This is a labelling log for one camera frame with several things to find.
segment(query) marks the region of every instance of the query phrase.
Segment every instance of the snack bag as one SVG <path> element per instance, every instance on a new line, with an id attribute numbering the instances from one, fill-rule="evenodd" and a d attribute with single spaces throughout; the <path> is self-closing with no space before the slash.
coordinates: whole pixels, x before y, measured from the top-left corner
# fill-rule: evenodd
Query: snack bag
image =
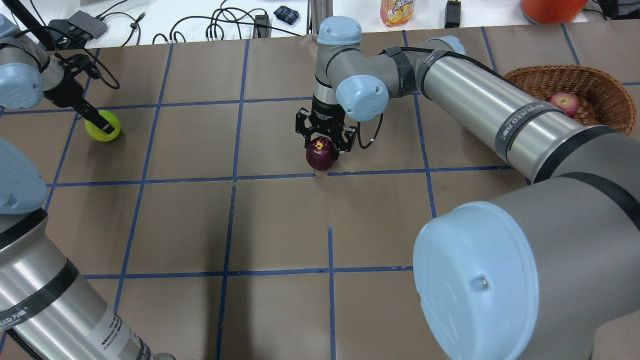
<path id="1" fill-rule="evenodd" d="M 380 18 L 389 27 L 406 24 L 415 8 L 415 0 L 382 0 Z"/>

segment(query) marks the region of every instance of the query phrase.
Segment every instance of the brown table surface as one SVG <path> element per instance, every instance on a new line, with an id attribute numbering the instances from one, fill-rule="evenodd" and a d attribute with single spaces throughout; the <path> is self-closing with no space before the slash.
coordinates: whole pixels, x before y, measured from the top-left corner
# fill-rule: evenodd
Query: brown table surface
<path id="1" fill-rule="evenodd" d="M 362 49 L 455 35 L 501 74 L 579 63 L 640 104 L 638 34 L 640 20 L 398 31 L 366 33 Z M 115 141 L 91 140 L 47 101 L 5 110 L 0 136 L 49 184 L 51 240 L 154 352 L 446 358 L 413 285 L 415 237 L 437 214 L 526 186 L 523 175 L 418 95 L 391 100 L 370 149 L 312 171 L 294 132 L 311 105 L 310 37 L 98 54 L 122 88 L 91 80 L 86 98 L 117 114 Z M 7 340 L 0 359 L 27 356 Z"/>

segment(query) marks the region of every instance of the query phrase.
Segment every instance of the power adapter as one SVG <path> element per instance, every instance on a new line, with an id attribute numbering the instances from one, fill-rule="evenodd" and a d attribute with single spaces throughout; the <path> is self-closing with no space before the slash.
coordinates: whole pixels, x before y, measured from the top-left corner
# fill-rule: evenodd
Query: power adapter
<path id="1" fill-rule="evenodd" d="M 268 38 L 271 36 L 271 29 L 266 26 L 271 26 L 269 21 L 269 15 L 256 15 L 255 24 L 253 25 L 253 38 Z"/>
<path id="2" fill-rule="evenodd" d="M 448 0 L 447 7 L 444 11 L 444 28 L 459 28 L 460 27 L 460 10 L 462 4 L 458 0 Z"/>

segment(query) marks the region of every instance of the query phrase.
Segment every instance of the green ball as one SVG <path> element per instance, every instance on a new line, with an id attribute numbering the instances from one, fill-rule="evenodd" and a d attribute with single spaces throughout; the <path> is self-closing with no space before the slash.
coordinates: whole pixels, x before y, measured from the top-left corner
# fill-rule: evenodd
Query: green ball
<path id="1" fill-rule="evenodd" d="M 110 142 L 120 134 L 120 121 L 116 115 L 108 110 L 98 110 L 98 113 L 102 115 L 102 117 L 104 117 L 115 130 L 111 134 L 107 134 L 88 120 L 84 121 L 84 129 L 92 139 L 99 142 Z"/>

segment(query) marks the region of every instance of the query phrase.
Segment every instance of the small plaid object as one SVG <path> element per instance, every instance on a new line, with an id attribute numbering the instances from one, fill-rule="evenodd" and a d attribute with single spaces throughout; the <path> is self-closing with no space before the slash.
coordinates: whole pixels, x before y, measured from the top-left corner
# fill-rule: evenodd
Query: small plaid object
<path id="1" fill-rule="evenodd" d="M 297 12 L 296 10 L 293 10 L 291 8 L 288 8 L 288 7 L 284 6 L 284 5 L 279 7 L 273 13 L 276 15 L 276 17 L 278 19 L 286 22 L 289 25 L 291 25 L 294 22 L 296 22 L 296 20 L 298 20 L 298 18 L 300 17 L 300 13 L 299 12 Z"/>

